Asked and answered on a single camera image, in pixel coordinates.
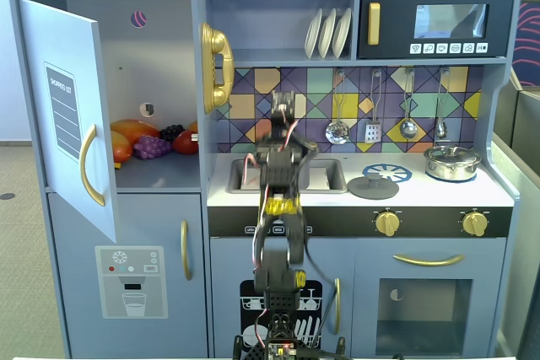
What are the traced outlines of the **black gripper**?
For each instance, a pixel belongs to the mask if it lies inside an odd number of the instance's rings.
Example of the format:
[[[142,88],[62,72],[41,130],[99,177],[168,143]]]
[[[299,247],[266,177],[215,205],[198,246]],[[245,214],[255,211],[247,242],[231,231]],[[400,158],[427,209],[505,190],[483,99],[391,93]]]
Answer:
[[[272,112],[270,116],[271,131],[269,138],[271,141],[290,141],[297,120],[294,118],[295,94],[294,91],[285,93],[286,107],[280,107],[282,104],[282,92],[274,90],[272,92]]]

